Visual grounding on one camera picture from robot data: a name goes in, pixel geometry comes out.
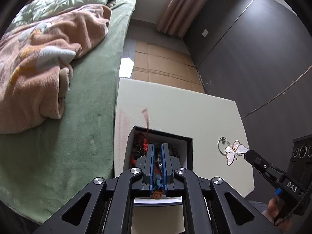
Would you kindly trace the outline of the person's right hand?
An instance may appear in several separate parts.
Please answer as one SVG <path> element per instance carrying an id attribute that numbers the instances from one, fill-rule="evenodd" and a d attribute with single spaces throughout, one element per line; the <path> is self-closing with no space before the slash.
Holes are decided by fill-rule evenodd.
<path id="1" fill-rule="evenodd" d="M 284 202 L 280 198 L 272 198 L 266 210 L 262 212 L 262 214 L 272 223 L 274 223 L 274 219 L 278 216 L 280 209 L 282 209 L 282 204 Z M 287 219 L 278 225 L 278 229 L 283 233 L 287 233 L 291 228 L 291 219 Z"/>

